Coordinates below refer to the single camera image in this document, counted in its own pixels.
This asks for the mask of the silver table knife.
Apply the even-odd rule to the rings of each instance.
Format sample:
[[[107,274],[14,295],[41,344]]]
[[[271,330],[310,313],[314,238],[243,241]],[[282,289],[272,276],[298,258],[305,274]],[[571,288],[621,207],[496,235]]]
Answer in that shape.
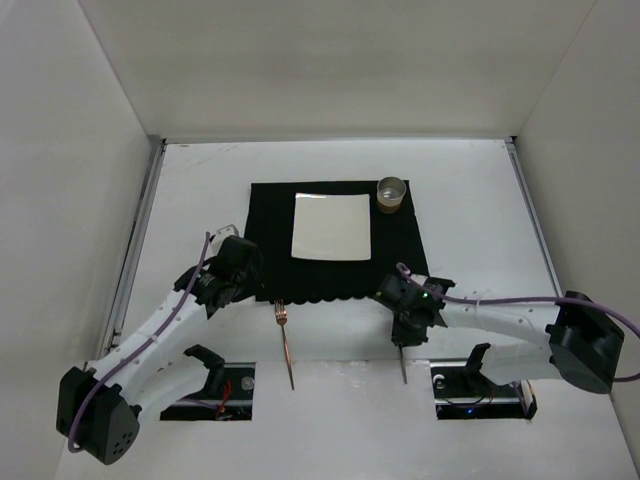
[[[408,384],[408,377],[407,377],[406,362],[405,362],[402,346],[398,347],[398,351],[399,351],[399,363],[400,363],[402,381],[403,381],[404,385],[407,385]]]

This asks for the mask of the copper fork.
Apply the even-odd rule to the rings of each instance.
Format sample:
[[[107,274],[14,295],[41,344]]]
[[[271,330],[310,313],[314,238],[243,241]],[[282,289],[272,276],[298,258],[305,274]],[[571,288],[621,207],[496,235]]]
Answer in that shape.
[[[295,381],[294,381],[294,375],[293,375],[293,365],[292,365],[291,353],[289,348],[289,342],[288,342],[287,333],[286,333],[286,324],[288,322],[288,315],[287,315],[286,307],[282,300],[276,300],[274,302],[274,314],[275,314],[276,323],[280,327],[280,331],[281,331],[283,352],[284,352],[284,358],[286,362],[290,387],[291,387],[291,390],[294,391]]]

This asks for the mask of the black cloth placemat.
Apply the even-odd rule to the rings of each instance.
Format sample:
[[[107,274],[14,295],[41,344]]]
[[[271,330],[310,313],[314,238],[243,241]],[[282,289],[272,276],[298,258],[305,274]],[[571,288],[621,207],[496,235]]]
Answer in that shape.
[[[393,214],[382,213],[374,199],[369,201],[371,258],[347,262],[291,256],[297,193],[374,196],[376,182],[253,183],[244,238],[257,245],[260,259],[258,278],[247,284],[246,295],[258,302],[282,300],[298,305],[363,299],[375,294],[382,280],[397,271],[399,262],[414,273],[429,273],[411,191]]]

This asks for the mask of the square white plate black rim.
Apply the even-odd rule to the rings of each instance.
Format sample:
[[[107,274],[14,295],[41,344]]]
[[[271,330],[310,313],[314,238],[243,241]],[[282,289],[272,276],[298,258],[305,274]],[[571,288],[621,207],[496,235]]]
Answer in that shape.
[[[370,260],[370,195],[297,193],[291,256],[330,262]]]

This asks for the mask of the silver metal cup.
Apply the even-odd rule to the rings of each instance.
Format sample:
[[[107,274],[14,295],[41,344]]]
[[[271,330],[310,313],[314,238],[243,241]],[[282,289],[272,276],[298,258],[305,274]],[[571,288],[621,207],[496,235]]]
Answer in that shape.
[[[406,194],[405,182],[397,177],[384,177],[376,185],[376,204],[385,214],[393,214],[401,207]]]

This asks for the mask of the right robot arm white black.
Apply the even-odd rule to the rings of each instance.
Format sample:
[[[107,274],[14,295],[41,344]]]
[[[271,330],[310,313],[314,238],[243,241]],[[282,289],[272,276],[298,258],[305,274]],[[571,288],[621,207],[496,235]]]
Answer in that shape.
[[[579,292],[499,298],[403,270],[387,275],[372,298],[393,313],[392,341],[400,347],[425,343],[434,327],[512,338],[511,345],[474,347],[465,365],[472,382],[558,379],[594,394],[610,393],[615,382],[624,333],[610,309]]]

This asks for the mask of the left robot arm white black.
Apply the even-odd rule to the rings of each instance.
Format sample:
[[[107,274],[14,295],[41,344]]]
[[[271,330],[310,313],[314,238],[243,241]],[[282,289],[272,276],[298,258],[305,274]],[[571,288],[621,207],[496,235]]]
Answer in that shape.
[[[199,337],[216,313],[247,297],[261,256],[228,227],[207,235],[198,263],[184,272],[151,316],[123,343],[61,378],[56,429],[71,453],[111,465],[131,448],[143,423],[174,403],[218,394],[222,412],[233,393],[225,360]]]

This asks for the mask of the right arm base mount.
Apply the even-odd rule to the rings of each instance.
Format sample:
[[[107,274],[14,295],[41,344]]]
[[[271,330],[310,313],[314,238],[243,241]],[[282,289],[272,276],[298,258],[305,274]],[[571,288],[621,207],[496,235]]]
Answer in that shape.
[[[480,374],[481,360],[489,347],[488,343],[475,346],[466,360],[430,363],[438,420],[534,418],[538,404],[529,382],[496,385]]]

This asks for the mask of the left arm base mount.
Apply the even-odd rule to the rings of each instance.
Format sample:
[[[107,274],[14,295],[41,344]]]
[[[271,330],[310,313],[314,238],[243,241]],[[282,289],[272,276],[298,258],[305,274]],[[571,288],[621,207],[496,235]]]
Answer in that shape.
[[[185,351],[208,371],[201,390],[183,397],[161,412],[161,421],[250,421],[253,414],[255,363],[228,363],[196,345]]]

